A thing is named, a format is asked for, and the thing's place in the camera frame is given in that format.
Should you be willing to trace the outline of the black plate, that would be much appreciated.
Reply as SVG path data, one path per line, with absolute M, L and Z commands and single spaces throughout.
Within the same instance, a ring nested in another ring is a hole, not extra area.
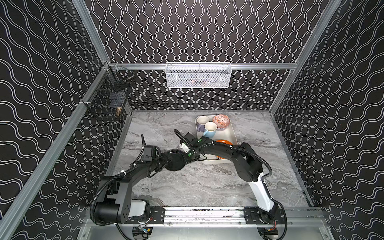
M 176 172 L 183 169 L 186 165 L 184 153 L 181 151 L 168 151 L 168 163 L 165 168 L 168 171 Z

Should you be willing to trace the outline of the light blue mug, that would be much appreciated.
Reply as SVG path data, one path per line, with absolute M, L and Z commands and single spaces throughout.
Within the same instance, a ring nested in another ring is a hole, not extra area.
M 217 131 L 217 125 L 214 122 L 208 122 L 205 124 L 205 131 L 203 136 L 206 138 L 213 139 Z

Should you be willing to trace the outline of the lavender mug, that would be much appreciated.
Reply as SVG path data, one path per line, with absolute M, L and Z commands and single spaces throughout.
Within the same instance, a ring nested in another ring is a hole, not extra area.
M 210 119 L 207 116 L 199 116 L 196 119 L 197 123 L 197 132 L 204 132 L 205 131 L 205 124 L 209 123 Z

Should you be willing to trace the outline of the orange patterned bowl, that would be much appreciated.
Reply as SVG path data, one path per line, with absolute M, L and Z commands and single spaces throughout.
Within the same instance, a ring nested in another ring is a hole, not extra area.
M 226 124 L 230 124 L 230 118 L 227 116 L 227 115 L 215 115 L 213 117 L 213 122 L 217 125 L 226 125 Z

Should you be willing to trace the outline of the orange plate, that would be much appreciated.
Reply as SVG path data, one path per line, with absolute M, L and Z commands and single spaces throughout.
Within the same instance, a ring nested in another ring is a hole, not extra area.
M 227 141 L 227 140 L 216 140 L 216 142 L 224 143 L 224 144 L 227 144 L 227 145 L 233 145 L 230 141 Z

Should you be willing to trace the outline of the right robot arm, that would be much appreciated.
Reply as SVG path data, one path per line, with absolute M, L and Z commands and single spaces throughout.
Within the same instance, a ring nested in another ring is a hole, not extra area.
M 259 210 L 269 216 L 276 213 L 279 208 L 278 203 L 271 196 L 265 182 L 265 178 L 273 173 L 272 168 L 254 152 L 249 144 L 228 145 L 207 137 L 198 139 L 187 134 L 181 137 L 180 147 L 185 152 L 187 160 L 190 161 L 196 161 L 202 155 L 215 155 L 231 161 L 238 176 L 249 183 Z

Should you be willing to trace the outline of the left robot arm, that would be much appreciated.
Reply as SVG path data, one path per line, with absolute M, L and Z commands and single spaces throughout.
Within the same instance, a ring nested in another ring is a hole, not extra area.
M 98 226 L 113 224 L 162 224 L 165 209 L 151 207 L 146 200 L 133 199 L 132 188 L 159 173 L 171 162 L 169 154 L 146 154 L 120 174 L 106 176 L 90 205 L 90 219 Z

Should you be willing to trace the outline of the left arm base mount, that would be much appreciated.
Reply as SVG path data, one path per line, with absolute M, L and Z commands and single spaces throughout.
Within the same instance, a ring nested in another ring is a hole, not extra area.
M 128 223 L 130 224 L 153 224 L 162 225 L 164 223 L 166 209 L 162 207 L 150 207 L 146 209 L 141 216 L 132 217 Z

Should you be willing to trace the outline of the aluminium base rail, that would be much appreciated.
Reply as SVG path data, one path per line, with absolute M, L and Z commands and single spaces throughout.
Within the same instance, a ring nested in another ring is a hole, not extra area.
M 320 208 L 285 207 L 275 220 L 262 220 L 256 207 L 152 207 L 147 227 L 324 227 Z

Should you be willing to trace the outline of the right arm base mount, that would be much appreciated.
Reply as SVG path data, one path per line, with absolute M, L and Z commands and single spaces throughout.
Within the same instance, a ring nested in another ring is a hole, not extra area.
M 244 218 L 247 225 L 284 225 L 287 222 L 282 209 L 277 206 L 269 212 L 259 207 L 245 207 Z

